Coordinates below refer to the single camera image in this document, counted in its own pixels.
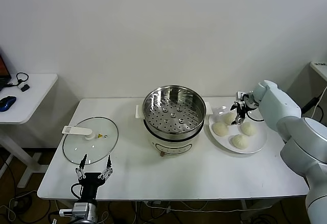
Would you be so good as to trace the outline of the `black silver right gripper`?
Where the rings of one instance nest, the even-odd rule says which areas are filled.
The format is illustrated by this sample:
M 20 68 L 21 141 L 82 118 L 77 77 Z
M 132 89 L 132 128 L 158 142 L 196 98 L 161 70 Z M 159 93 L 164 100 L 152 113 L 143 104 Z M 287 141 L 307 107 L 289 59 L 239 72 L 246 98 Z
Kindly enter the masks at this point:
M 259 103 L 255 101 L 253 94 L 243 94 L 242 101 L 235 101 L 230 108 L 231 111 L 235 110 L 237 112 L 235 120 L 231 125 L 240 125 L 245 120 L 246 112 L 242 111 L 243 102 L 246 111 L 253 111 L 259 107 Z

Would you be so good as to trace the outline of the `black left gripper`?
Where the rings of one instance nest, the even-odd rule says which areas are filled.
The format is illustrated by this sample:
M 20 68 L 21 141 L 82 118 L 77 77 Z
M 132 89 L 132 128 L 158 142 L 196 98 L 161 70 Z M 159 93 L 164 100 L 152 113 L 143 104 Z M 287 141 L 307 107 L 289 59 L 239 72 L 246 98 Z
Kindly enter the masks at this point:
M 110 155 L 108 156 L 106 168 L 102 173 L 100 172 L 86 172 L 84 173 L 84 167 L 87 159 L 87 154 L 84 155 L 80 161 L 79 167 L 75 168 L 75 172 L 78 176 L 79 184 L 82 186 L 81 197 L 78 200 L 80 203 L 96 204 L 96 196 L 98 188 L 105 184 L 111 174 L 113 173 L 112 163 Z

